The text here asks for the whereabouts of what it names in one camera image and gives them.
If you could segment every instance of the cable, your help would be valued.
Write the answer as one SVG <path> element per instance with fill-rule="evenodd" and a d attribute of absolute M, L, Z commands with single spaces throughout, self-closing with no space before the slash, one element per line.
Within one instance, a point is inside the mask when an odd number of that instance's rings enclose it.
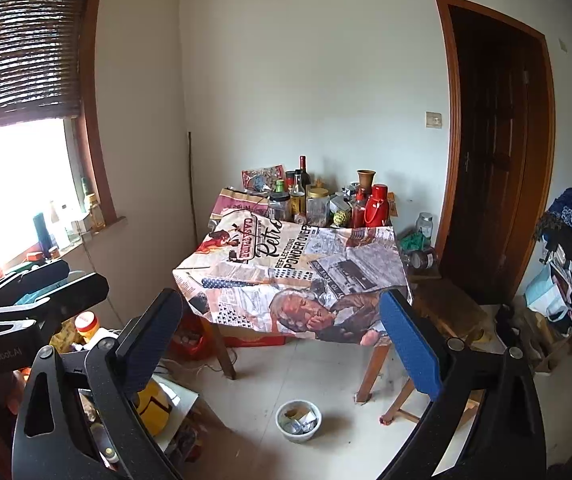
<path fill-rule="evenodd" d="M 86 240 L 84 240 L 84 235 L 83 234 L 80 235 L 80 238 L 82 239 L 82 245 L 84 247 L 84 251 L 86 252 L 88 262 L 90 263 L 90 266 L 93 269 L 93 272 L 97 272 L 97 269 L 95 268 L 95 264 L 93 263 L 93 259 L 90 257 L 90 252 L 88 251 L 88 247 L 86 247 Z M 108 301 L 108 304 L 111 306 L 111 310 L 113 311 L 114 315 L 117 317 L 119 322 L 122 324 L 122 326 L 126 326 L 126 324 L 122 320 L 122 316 L 119 315 L 119 313 L 115 309 L 114 305 L 112 304 L 111 297 L 109 294 L 106 295 L 106 301 Z"/>
<path fill-rule="evenodd" d="M 237 359 L 239 358 L 239 355 L 237 354 L 237 351 L 234 348 L 227 348 L 226 349 L 228 352 L 232 352 L 233 357 L 231 359 L 232 364 L 234 365 L 237 362 Z M 173 359 L 166 359 L 166 358 L 161 358 L 159 360 L 159 365 L 157 365 L 158 368 L 164 368 L 165 370 L 167 370 L 167 372 L 162 372 L 160 373 L 160 375 L 168 375 L 170 377 L 173 376 L 173 371 L 168 368 L 167 366 L 165 366 L 163 363 L 170 363 L 175 365 L 178 368 L 181 368 L 181 370 L 184 370 L 186 372 L 190 372 L 193 373 L 195 370 L 197 370 L 197 373 L 195 373 L 195 378 L 197 378 L 197 376 L 199 375 L 199 373 L 204 370 L 204 368 L 210 368 L 212 371 L 214 372 L 222 372 L 222 368 L 215 368 L 214 366 L 211 365 L 207 365 L 207 364 L 203 364 L 200 366 L 185 366 L 182 365 L 181 363 L 178 363 L 177 361 L 173 360 Z"/>
<path fill-rule="evenodd" d="M 197 217 L 195 216 L 194 189 L 192 184 L 192 132 L 188 132 L 188 188 L 191 192 L 192 233 L 195 238 L 195 245 L 197 245 L 199 239 L 197 238 Z"/>

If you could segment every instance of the wine bottle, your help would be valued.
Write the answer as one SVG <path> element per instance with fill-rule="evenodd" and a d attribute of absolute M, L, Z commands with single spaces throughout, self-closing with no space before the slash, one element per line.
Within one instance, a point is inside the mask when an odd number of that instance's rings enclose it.
<path fill-rule="evenodd" d="M 310 175 L 306 172 L 306 155 L 301 155 L 299 157 L 299 169 L 301 170 L 301 185 L 307 192 L 311 182 Z"/>

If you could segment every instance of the glass bottle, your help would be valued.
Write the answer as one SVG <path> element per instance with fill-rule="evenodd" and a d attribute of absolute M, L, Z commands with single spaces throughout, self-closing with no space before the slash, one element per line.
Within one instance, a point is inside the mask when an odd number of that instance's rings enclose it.
<path fill-rule="evenodd" d="M 308 187 L 311 185 L 311 182 L 310 175 L 306 172 L 306 155 L 299 157 L 299 169 L 301 171 L 301 187 L 304 188 L 305 193 L 308 193 Z"/>
<path fill-rule="evenodd" d="M 104 215 L 102 214 L 102 208 L 99 206 L 97 195 L 90 193 L 86 199 L 88 200 L 88 212 L 93 221 L 93 231 L 101 231 L 106 227 L 106 222 L 104 221 Z"/>
<path fill-rule="evenodd" d="M 364 196 L 363 189 L 359 187 L 357 190 L 357 197 L 355 203 L 352 206 L 352 217 L 351 217 L 351 228 L 357 229 L 359 227 L 365 227 L 366 219 L 366 197 Z"/>
<path fill-rule="evenodd" d="M 68 240 L 71 244 L 76 244 L 81 241 L 81 237 L 77 230 L 73 227 L 73 219 L 69 215 L 68 206 L 66 204 L 61 206 L 61 221 L 64 222 L 64 229 L 68 235 Z"/>
<path fill-rule="evenodd" d="M 60 250 L 66 249 L 70 245 L 70 239 L 66 233 L 64 222 L 61 221 L 60 216 L 57 214 L 55 203 L 50 201 L 50 228 L 55 237 L 55 243 Z"/>
<path fill-rule="evenodd" d="M 419 213 L 419 218 L 415 224 L 415 229 L 426 238 L 425 247 L 430 246 L 430 239 L 432 238 L 432 215 L 430 213 Z"/>
<path fill-rule="evenodd" d="M 306 191 L 301 182 L 301 170 L 295 170 L 295 183 L 290 192 L 290 203 L 293 218 L 296 215 L 306 217 Z"/>

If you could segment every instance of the glass jar with lid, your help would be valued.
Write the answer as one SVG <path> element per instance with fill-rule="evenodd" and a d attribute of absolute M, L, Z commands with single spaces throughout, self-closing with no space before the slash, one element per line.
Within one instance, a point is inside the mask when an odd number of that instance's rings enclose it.
<path fill-rule="evenodd" d="M 330 217 L 330 197 L 327 189 L 311 187 L 306 198 L 306 221 L 308 225 L 326 227 Z"/>
<path fill-rule="evenodd" d="M 273 191 L 268 198 L 268 217 L 280 222 L 290 222 L 292 211 L 290 193 L 288 191 Z"/>
<path fill-rule="evenodd" d="M 423 234 L 426 238 L 425 246 L 429 246 L 432 238 L 432 215 L 430 213 L 419 213 L 415 228 L 418 233 Z"/>

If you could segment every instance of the light switch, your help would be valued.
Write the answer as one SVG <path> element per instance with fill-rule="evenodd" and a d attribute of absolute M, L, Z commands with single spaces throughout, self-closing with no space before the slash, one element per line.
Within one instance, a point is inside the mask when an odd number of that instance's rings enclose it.
<path fill-rule="evenodd" d="M 426 128 L 441 128 L 441 114 L 436 112 L 426 112 Z"/>

